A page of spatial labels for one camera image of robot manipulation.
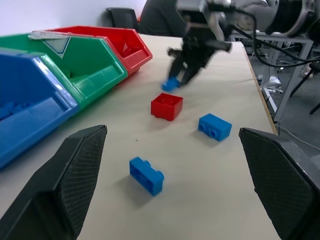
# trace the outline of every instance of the red storage bin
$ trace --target red storage bin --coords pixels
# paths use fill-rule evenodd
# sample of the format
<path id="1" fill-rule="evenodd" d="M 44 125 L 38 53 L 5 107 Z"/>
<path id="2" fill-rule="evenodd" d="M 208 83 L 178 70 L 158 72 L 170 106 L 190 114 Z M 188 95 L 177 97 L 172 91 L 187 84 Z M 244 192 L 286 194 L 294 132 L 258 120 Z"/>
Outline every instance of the red storage bin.
<path id="1" fill-rule="evenodd" d="M 142 65 L 152 59 L 152 53 L 136 30 L 127 28 L 70 26 L 45 30 L 67 35 L 103 38 L 120 59 L 128 75 L 137 72 Z"/>

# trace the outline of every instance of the person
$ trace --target person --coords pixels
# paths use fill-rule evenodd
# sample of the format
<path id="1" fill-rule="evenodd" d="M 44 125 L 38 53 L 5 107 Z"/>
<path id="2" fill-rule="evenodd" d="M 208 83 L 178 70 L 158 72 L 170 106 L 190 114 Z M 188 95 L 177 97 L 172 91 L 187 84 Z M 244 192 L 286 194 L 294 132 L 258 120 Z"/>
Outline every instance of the person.
<path id="1" fill-rule="evenodd" d="M 177 0 L 147 0 L 139 23 L 139 33 L 183 38 L 187 24 L 176 10 Z"/>

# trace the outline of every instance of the robotic arm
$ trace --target robotic arm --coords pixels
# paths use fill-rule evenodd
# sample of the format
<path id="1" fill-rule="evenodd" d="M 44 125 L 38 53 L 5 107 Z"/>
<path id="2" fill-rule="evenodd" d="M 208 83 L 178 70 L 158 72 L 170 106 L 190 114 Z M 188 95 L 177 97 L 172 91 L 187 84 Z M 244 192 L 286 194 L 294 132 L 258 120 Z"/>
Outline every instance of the robotic arm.
<path id="1" fill-rule="evenodd" d="M 179 81 L 183 86 L 206 67 L 216 51 L 229 52 L 232 44 L 225 40 L 234 26 L 266 34 L 278 32 L 291 38 L 306 34 L 314 42 L 320 42 L 320 0 L 273 1 L 230 4 L 228 0 L 177 0 L 177 11 L 188 23 L 188 29 L 182 49 L 168 50 L 168 55 L 175 57 L 168 78 L 176 78 L 187 65 Z"/>

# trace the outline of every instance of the cable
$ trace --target cable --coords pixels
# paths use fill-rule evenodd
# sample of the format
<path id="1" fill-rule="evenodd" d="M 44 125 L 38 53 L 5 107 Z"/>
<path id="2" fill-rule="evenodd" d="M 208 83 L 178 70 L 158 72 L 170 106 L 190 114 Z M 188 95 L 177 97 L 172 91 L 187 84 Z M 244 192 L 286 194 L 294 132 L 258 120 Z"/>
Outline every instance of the cable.
<path id="1" fill-rule="evenodd" d="M 271 96 L 266 96 L 266 97 L 264 98 L 265 102 L 267 103 L 270 98 L 271 98 Z"/>
<path id="2" fill-rule="evenodd" d="M 290 61 L 285 61 L 285 60 L 280 60 L 280 61 L 278 61 L 278 63 L 293 64 L 292 62 L 290 62 Z"/>
<path id="3" fill-rule="evenodd" d="M 253 39 L 252 36 L 250 36 L 248 33 L 246 33 L 245 31 L 242 31 L 241 29 L 239 29 L 239 28 L 236 27 L 236 26 L 234 26 L 234 30 L 236 30 L 238 33 L 240 33 L 241 35 L 245 36 L 246 38 L 248 38 L 248 39 L 250 39 L 250 40 Z M 313 58 L 313 59 L 302 59 L 302 58 L 299 58 L 299 57 L 291 54 L 290 52 L 288 52 L 288 51 L 286 51 L 286 50 L 284 50 L 284 49 L 282 49 L 282 48 L 280 48 L 280 47 L 277 47 L 277 46 L 275 46 L 275 45 L 273 45 L 273 44 L 271 44 L 271 43 L 268 43 L 268 42 L 266 42 L 266 41 L 262 41 L 262 40 L 260 40 L 260 39 L 256 39 L 256 42 L 257 42 L 257 43 L 260 43 L 260 44 L 263 44 L 263 45 L 265 45 L 265 46 L 267 46 L 267 47 L 270 47 L 270 48 L 272 48 L 272 49 L 275 49 L 275 50 L 277 50 L 277 51 L 279 51 L 279 52 L 281 52 L 281 53 L 283 53 L 283 54 L 286 54 L 287 56 L 289 56 L 289 57 L 291 57 L 291 58 L 293 58 L 293 59 L 295 59 L 295 60 L 304 62 L 305 64 L 320 61 L 320 57 L 315 57 L 315 58 Z"/>
<path id="4" fill-rule="evenodd" d="M 266 78 L 264 79 L 264 81 L 261 81 L 261 84 L 260 84 L 261 88 L 263 88 L 263 87 L 265 86 L 265 83 L 270 80 L 270 77 L 271 77 L 271 73 L 270 73 L 270 67 L 269 67 L 269 68 L 268 68 L 268 77 L 266 77 Z"/>
<path id="5" fill-rule="evenodd" d="M 284 73 L 284 76 L 288 79 L 288 80 L 290 80 L 290 77 L 286 74 L 286 73 Z M 302 87 L 302 85 L 299 87 L 299 89 L 301 89 L 302 90 L 302 93 L 300 94 L 300 95 L 295 95 L 296 97 L 302 97 L 304 94 L 305 94 L 305 90 L 304 90 L 304 88 Z"/>
<path id="6" fill-rule="evenodd" d="M 263 63 L 263 64 L 265 64 L 265 65 L 267 65 L 267 66 L 269 66 L 269 67 L 273 67 L 273 68 L 293 68 L 293 67 L 305 65 L 305 64 L 307 64 L 307 63 L 312 63 L 312 62 L 318 62 L 318 61 L 320 61 L 320 58 L 319 58 L 319 57 L 317 57 L 317 58 L 315 58 L 315 59 L 310 59 L 310 60 L 301 59 L 301 58 L 298 58 L 298 57 L 296 57 L 296 56 L 294 56 L 294 55 L 292 55 L 292 54 L 289 55 L 287 51 L 279 48 L 279 49 L 281 49 L 281 52 L 287 54 L 287 55 L 290 56 L 290 57 L 293 56 L 292 58 L 294 58 L 294 59 L 299 59 L 299 61 L 300 61 L 300 59 L 301 59 L 301 60 L 303 60 L 303 62 L 295 63 L 295 64 L 288 64 L 288 65 L 275 65 L 275 64 L 270 64 L 270 63 L 266 62 L 265 60 L 263 60 L 263 59 L 261 58 L 261 56 L 258 54 L 258 51 L 257 51 L 257 45 L 256 45 L 256 43 L 257 43 L 257 41 L 260 43 L 261 40 L 258 40 L 258 39 L 257 39 L 257 19 L 256 19 L 256 17 L 255 17 L 254 15 L 252 15 L 251 13 L 245 12 L 245 11 L 240 10 L 240 9 L 233 8 L 233 10 L 234 10 L 235 12 L 237 12 L 237 13 L 241 13 L 241 14 L 247 15 L 247 16 L 249 16 L 249 17 L 253 20 L 253 33 L 252 33 L 252 37 L 251 37 L 249 34 L 245 33 L 244 31 L 238 29 L 237 27 L 235 27 L 235 30 L 236 30 L 236 31 L 239 30 L 239 33 L 241 33 L 241 34 L 244 33 L 244 36 L 245 36 L 245 37 L 250 36 L 250 39 L 252 39 L 252 48 L 253 48 L 253 51 L 254 51 L 254 53 L 256 54 L 256 57 L 258 58 L 258 60 L 259 60 L 261 63 Z"/>
<path id="7" fill-rule="evenodd" d="M 277 125 L 280 129 L 282 129 L 283 131 L 287 132 L 288 134 L 290 134 L 294 139 L 298 140 L 299 142 L 305 144 L 305 145 L 308 145 L 309 147 L 312 147 L 316 150 L 318 150 L 320 152 L 320 148 L 310 144 L 310 143 L 307 143 L 306 141 L 303 141 L 301 140 L 300 138 L 298 138 L 297 136 L 295 136 L 292 132 L 290 132 L 288 129 L 284 128 L 283 126 L 280 126 L 279 123 L 275 124 Z"/>
<path id="8" fill-rule="evenodd" d="M 256 17 L 251 13 L 248 13 L 246 11 L 243 11 L 241 9 L 236 8 L 234 5 L 224 6 L 223 4 L 216 4 L 216 3 L 210 2 L 210 3 L 208 3 L 208 9 L 209 9 L 210 12 L 224 12 L 224 13 L 237 12 L 237 13 L 244 14 L 244 15 L 250 17 L 253 20 L 253 36 L 250 36 L 249 34 L 245 33 L 242 30 L 240 30 L 236 26 L 234 26 L 233 28 L 237 32 L 239 32 L 240 34 L 244 35 L 245 37 L 247 37 L 247 38 L 249 38 L 249 39 L 251 39 L 253 41 L 253 51 L 257 55 L 258 60 L 261 63 L 263 63 L 263 64 L 265 64 L 265 65 L 267 65 L 269 67 L 273 67 L 273 68 L 293 68 L 293 67 L 301 66 L 301 65 L 304 65 L 304 64 L 320 61 L 320 57 L 316 57 L 314 59 L 302 59 L 302 58 L 299 58 L 299 57 L 289 53 L 288 51 L 286 51 L 286 50 L 284 50 L 284 49 L 282 49 L 280 47 L 274 46 L 274 45 L 272 45 L 272 44 L 270 44 L 268 42 L 265 42 L 265 41 L 257 39 L 257 19 L 256 19 Z M 264 61 L 258 55 L 256 42 L 261 43 L 261 44 L 263 44 L 265 46 L 268 46 L 270 48 L 276 49 L 276 50 L 278 50 L 278 51 L 290 56 L 291 58 L 293 58 L 295 60 L 298 60 L 298 61 L 301 61 L 301 62 L 300 63 L 295 63 L 295 64 L 290 64 L 290 65 L 274 65 L 274 64 L 270 64 L 270 63 Z"/>

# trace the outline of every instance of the blue lego brick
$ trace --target blue lego brick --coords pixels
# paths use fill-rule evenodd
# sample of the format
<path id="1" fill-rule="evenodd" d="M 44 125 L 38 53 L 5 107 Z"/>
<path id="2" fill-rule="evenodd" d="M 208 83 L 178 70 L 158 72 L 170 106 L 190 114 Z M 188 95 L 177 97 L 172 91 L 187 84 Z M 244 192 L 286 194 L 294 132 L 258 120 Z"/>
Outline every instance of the blue lego brick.
<path id="1" fill-rule="evenodd" d="M 148 161 L 136 157 L 129 162 L 130 175 L 137 180 L 150 194 L 157 195 L 162 191 L 164 175 L 154 170 Z"/>
<path id="2" fill-rule="evenodd" d="M 162 90 L 168 93 L 173 92 L 176 88 L 179 87 L 179 81 L 176 77 L 171 77 L 162 84 Z"/>
<path id="3" fill-rule="evenodd" d="M 199 119 L 198 130 L 220 142 L 230 135 L 231 127 L 231 123 L 209 113 Z"/>

